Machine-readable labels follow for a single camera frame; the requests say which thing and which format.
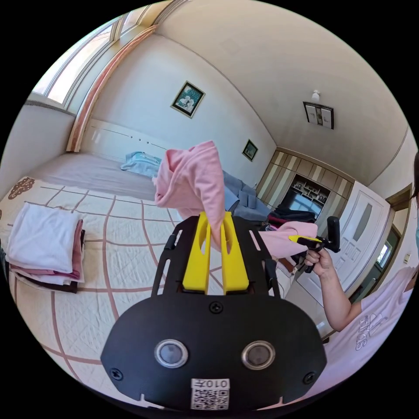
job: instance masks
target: person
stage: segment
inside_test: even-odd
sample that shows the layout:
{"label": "person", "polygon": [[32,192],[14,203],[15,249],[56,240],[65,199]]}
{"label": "person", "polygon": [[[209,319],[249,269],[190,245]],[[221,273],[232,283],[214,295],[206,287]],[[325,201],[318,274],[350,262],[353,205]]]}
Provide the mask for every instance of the person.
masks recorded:
{"label": "person", "polygon": [[[418,209],[419,152],[414,161],[414,180],[411,199],[416,201]],[[416,245],[419,256],[419,224],[416,228]],[[419,266],[402,268],[377,291],[351,304],[343,292],[332,259],[326,250],[307,251],[305,264],[314,265],[313,272],[320,278],[326,318],[337,333],[333,333],[329,342],[324,345],[327,364],[323,372],[310,390],[292,403],[336,386],[366,364],[387,339],[403,313],[419,270]],[[279,406],[285,405],[280,402],[266,409]]]}

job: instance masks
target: floor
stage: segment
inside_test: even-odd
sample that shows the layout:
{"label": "floor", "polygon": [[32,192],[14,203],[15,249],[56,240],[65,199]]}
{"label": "floor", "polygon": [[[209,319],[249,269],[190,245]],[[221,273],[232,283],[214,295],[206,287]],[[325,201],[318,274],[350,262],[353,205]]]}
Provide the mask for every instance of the floor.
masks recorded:
{"label": "floor", "polygon": [[319,304],[296,280],[291,284],[291,288],[285,298],[302,310],[304,310],[316,324],[321,337],[325,337],[333,329],[330,327],[324,308]]}

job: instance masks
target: woman's arm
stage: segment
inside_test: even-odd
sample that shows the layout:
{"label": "woman's arm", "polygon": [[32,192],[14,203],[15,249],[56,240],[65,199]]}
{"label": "woman's arm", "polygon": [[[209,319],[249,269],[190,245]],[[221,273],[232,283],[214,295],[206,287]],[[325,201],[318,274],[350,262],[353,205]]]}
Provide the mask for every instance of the woman's arm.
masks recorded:
{"label": "woman's arm", "polygon": [[315,264],[313,272],[320,278],[327,321],[334,330],[342,331],[361,313],[361,302],[350,303],[340,285],[332,258],[326,250],[309,250],[305,263],[308,266]]}

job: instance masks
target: ceiling light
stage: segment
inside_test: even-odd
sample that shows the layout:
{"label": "ceiling light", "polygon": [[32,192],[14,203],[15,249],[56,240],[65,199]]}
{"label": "ceiling light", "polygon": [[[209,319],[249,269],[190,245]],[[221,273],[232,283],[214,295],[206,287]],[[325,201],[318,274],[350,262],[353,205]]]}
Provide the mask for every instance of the ceiling light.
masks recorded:
{"label": "ceiling light", "polygon": [[315,103],[319,103],[320,101],[320,92],[318,90],[315,90],[313,92],[313,96],[311,96],[311,100]]}

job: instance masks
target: framed landscape picture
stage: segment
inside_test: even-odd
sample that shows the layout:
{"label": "framed landscape picture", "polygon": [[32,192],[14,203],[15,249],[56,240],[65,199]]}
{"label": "framed landscape picture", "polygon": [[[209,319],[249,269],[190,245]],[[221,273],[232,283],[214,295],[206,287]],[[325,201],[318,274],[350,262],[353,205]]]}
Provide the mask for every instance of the framed landscape picture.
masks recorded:
{"label": "framed landscape picture", "polygon": [[243,154],[250,160],[253,161],[256,153],[258,152],[258,148],[250,141],[247,141],[246,147],[243,150]]}
{"label": "framed landscape picture", "polygon": [[186,82],[176,96],[171,107],[189,118],[192,118],[204,96],[205,93],[202,90],[198,89],[193,84]]}

